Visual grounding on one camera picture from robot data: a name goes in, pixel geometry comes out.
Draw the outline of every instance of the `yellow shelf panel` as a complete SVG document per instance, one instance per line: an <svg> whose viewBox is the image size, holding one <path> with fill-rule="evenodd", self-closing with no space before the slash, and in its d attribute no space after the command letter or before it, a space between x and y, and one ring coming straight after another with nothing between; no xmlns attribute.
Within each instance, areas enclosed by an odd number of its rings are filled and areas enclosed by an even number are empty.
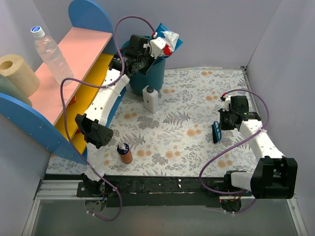
<svg viewBox="0 0 315 236"><path fill-rule="evenodd" d="M108 65L113 58L113 55L109 54L101 54L96 60L95 64L85 77L84 82L93 84L93 85L101 85L106 76L106 72L108 69ZM68 105L66 108L67 111L67 127L69 131L69 135L72 138L75 134L75 131L78 129L78 126L75 122L75 117L77 114L83 114L89 105L92 103L98 92L98 88L93 88L86 85L81 85L77 90L76 102ZM65 129L64 129L64 116L63 114L60 116L57 121L55 128L68 140Z"/></svg>
<svg viewBox="0 0 315 236"><path fill-rule="evenodd" d="M87 143L84 141L84 135L81 133L77 133L73 136L72 142L78 151L82 154L84 152Z"/></svg>

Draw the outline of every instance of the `blue shelf side panel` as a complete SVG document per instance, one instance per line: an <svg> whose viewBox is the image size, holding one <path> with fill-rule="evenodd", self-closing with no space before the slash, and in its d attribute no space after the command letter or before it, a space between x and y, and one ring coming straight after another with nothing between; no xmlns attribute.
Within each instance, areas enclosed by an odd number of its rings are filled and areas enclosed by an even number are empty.
<svg viewBox="0 0 315 236"><path fill-rule="evenodd" d="M112 121L125 91L126 88L122 90L121 96L117 98L112 107L106 126L109 126ZM0 114L13 122L54 155L84 165L86 164L75 152L67 139L42 114L29 105L0 93Z"/></svg>
<svg viewBox="0 0 315 236"><path fill-rule="evenodd" d="M70 3L68 14L72 26L89 30L112 33L112 22L104 9L93 0L74 0ZM116 53L113 37L110 39L103 53Z"/></svg>

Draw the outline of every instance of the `plastic water bottle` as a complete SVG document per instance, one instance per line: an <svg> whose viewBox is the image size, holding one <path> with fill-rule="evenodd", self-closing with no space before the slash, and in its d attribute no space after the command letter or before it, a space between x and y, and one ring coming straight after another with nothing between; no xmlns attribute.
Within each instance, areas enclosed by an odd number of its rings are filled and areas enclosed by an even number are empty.
<svg viewBox="0 0 315 236"><path fill-rule="evenodd" d="M31 32L35 38L35 47L38 54L43 59L44 63L46 63L56 81L61 84L63 79L73 77L73 72L64 59L63 53L60 51L55 40L45 35L45 32L40 26L33 27ZM71 82L71 80L68 80L64 84L67 85Z"/></svg>

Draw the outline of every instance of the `metal floor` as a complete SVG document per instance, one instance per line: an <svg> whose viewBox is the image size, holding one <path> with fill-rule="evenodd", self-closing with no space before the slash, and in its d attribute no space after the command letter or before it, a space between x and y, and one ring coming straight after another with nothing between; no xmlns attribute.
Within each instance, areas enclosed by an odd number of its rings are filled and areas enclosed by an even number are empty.
<svg viewBox="0 0 315 236"><path fill-rule="evenodd" d="M244 205L252 199L244 199ZM117 208L101 215L111 217ZM298 235L286 200L259 200L232 216L201 206L129 206L114 222L86 213L84 200L41 200L32 236Z"/></svg>

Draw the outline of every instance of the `bottle cap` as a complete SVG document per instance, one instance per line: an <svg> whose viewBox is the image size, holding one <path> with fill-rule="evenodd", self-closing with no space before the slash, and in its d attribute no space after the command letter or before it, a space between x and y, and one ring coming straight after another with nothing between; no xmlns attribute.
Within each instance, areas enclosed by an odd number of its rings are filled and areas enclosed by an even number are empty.
<svg viewBox="0 0 315 236"><path fill-rule="evenodd" d="M154 88L152 86L147 86L147 92L151 93L154 91Z"/></svg>
<svg viewBox="0 0 315 236"><path fill-rule="evenodd" d="M31 32L36 39L43 38L45 36L45 32L40 26L34 26L31 28Z"/></svg>
<svg viewBox="0 0 315 236"><path fill-rule="evenodd" d="M165 55L167 55L167 56L172 55L172 52L171 52L171 50L169 49L169 46L168 46L168 45L166 45L166 46L164 47L164 53L165 53Z"/></svg>
<svg viewBox="0 0 315 236"><path fill-rule="evenodd" d="M119 143L118 146L120 149L126 150L126 146L123 142Z"/></svg>

